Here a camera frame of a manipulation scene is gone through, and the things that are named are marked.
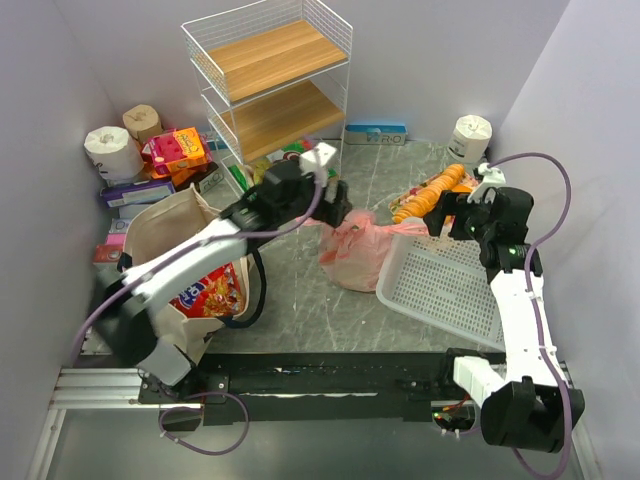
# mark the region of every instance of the white wall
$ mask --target white wall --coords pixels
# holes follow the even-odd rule
[[[54,0],[116,109],[204,118],[180,24],[250,0]],[[326,0],[354,26],[349,119],[405,121],[448,140],[467,113],[498,126],[568,0]]]
[[[103,221],[88,130],[114,111],[50,0],[0,4],[0,469],[23,478],[86,314]]]
[[[640,472],[638,18],[635,0],[572,0],[496,152],[544,151],[571,175],[569,220],[542,248],[545,299],[554,340],[584,390],[605,478]],[[564,195],[544,167],[505,167],[510,183],[535,196],[534,235],[556,221]]]

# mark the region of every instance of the pink plastic bag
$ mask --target pink plastic bag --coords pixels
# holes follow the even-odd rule
[[[318,247],[318,262],[332,282],[358,292],[375,291],[393,235],[418,236],[428,233],[424,224],[402,223],[380,227],[375,225],[375,220],[373,212],[353,210],[338,228],[324,226]]]

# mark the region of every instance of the white plastic basket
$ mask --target white plastic basket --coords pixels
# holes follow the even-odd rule
[[[504,350],[500,313],[473,241],[396,235],[380,271],[387,307],[468,340]]]

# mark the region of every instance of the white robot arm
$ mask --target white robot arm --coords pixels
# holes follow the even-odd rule
[[[497,168],[483,164],[477,174],[482,177],[477,188],[469,194],[443,192],[424,221],[429,233],[439,236],[445,218],[453,215],[449,236],[480,245],[480,263],[500,311],[506,372],[498,373],[477,352],[463,352],[453,360],[453,381],[481,407],[482,433],[488,443],[557,452],[563,445],[564,416],[554,373],[560,382],[566,380],[549,334],[540,257],[537,251],[529,252],[531,246],[525,242],[533,198],[523,190],[506,187]],[[567,389],[575,426],[584,411],[584,398],[580,390]]]
[[[157,338],[151,318],[189,285],[257,250],[278,235],[279,227],[308,212],[317,189],[322,188],[322,196],[326,193],[327,169],[335,153],[335,148],[320,143],[299,161],[277,163],[266,172],[262,184],[182,244],[122,274],[100,272],[96,303],[123,287],[131,289],[94,324],[113,354],[126,366],[137,366],[165,385],[183,380],[194,365],[178,347]],[[321,197],[311,217],[337,227],[350,210],[347,186],[340,181],[334,199],[329,202]],[[155,271],[178,256],[179,260]]]

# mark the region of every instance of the cardboard box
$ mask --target cardboard box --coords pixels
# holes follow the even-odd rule
[[[404,125],[349,124],[344,129],[344,143],[350,145],[404,145]]]
[[[148,180],[131,185],[103,188],[100,196],[108,207],[123,207],[137,203],[153,203],[175,193],[170,178]]]
[[[153,137],[149,140],[153,168],[166,175],[203,165],[208,162],[204,145],[193,127]]]

